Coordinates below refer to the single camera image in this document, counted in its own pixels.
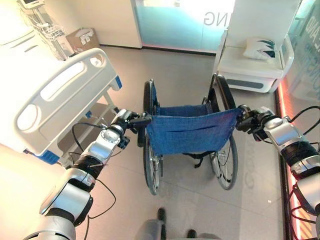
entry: blue wheelchair seat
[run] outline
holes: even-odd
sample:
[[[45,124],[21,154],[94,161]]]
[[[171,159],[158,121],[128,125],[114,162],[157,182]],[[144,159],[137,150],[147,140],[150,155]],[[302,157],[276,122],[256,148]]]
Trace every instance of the blue wheelchair seat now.
[[[156,155],[219,151],[230,138],[239,108],[213,112],[209,103],[155,108],[146,127]]]

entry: gray floor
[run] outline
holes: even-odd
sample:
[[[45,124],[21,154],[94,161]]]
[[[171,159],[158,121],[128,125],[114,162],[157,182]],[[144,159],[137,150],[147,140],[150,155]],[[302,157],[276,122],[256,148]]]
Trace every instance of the gray floor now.
[[[214,57],[156,50],[103,47],[123,83],[110,91],[119,108],[142,111],[144,82],[155,80],[162,106],[197,105],[208,92]],[[237,105],[274,109],[274,96],[232,89]],[[181,238],[188,229],[211,233],[223,240],[282,239],[282,206],[278,155],[272,146],[255,142],[243,132],[234,132],[238,149],[237,182],[223,190],[206,159],[198,169],[192,158],[168,155],[158,196],[145,183],[142,149],[128,132],[127,149],[109,161],[99,177],[115,193],[115,206],[90,221],[88,240],[131,240],[142,223],[156,216],[159,207],[167,211],[167,237]],[[112,196],[98,183],[92,191],[90,215],[105,210]],[[86,222],[79,226],[83,239]]]

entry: glass wall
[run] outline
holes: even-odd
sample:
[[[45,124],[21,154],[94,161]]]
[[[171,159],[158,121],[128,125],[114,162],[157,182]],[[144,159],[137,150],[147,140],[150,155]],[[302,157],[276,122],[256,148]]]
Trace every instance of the glass wall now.
[[[293,118],[301,110],[320,105],[320,0],[303,0],[289,30],[289,37],[294,51],[293,64],[278,88],[281,115]],[[320,118],[317,109],[303,113],[294,121],[294,125],[305,132]],[[319,151],[319,125],[306,134],[310,143]],[[289,191],[296,179],[287,169]],[[290,208],[300,205],[298,199],[291,198]],[[307,221],[315,221],[316,217],[302,208],[294,214]],[[316,239],[315,224],[292,218],[294,234],[297,239]]]
[[[215,53],[235,0],[136,0],[142,45]]]

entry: pillow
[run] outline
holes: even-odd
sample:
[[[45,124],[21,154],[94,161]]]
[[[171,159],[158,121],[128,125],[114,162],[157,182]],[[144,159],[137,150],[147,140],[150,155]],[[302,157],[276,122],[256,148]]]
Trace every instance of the pillow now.
[[[243,56],[249,59],[268,60],[275,58],[275,43],[258,37],[249,37],[246,40],[246,49]]]

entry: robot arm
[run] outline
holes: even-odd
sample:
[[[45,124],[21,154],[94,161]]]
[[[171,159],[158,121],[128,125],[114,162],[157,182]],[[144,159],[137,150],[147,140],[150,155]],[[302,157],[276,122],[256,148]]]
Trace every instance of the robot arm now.
[[[239,131],[253,134],[256,141],[269,138],[279,154],[290,167],[297,180],[292,187],[301,207],[317,216],[316,232],[320,237],[320,154],[306,137],[292,125],[287,117],[275,116],[271,110],[262,107],[251,110],[241,105],[243,115],[237,120]]]
[[[242,105],[240,108],[244,114],[237,120],[236,128],[253,134],[256,141],[271,139],[297,179],[293,189],[302,208],[317,216],[318,222],[319,153],[286,117],[279,118],[265,107],[251,110]],[[66,170],[60,182],[43,201],[39,211],[41,216],[24,240],[76,240],[75,227],[85,220],[93,204],[90,191],[94,188],[96,179],[115,148],[118,146],[124,149],[129,143],[129,139],[124,136],[126,129],[136,133],[137,129],[144,128],[150,121],[149,115],[139,117],[137,113],[125,109],[119,111],[111,125],[100,132],[96,141]]]
[[[61,180],[41,204],[38,221],[24,240],[76,240],[75,227],[81,224],[92,204],[90,191],[94,188],[101,170],[118,146],[124,149],[129,138],[126,129],[137,132],[151,119],[139,117],[135,112],[120,110],[109,127],[102,130],[80,155],[75,164],[67,169]]]

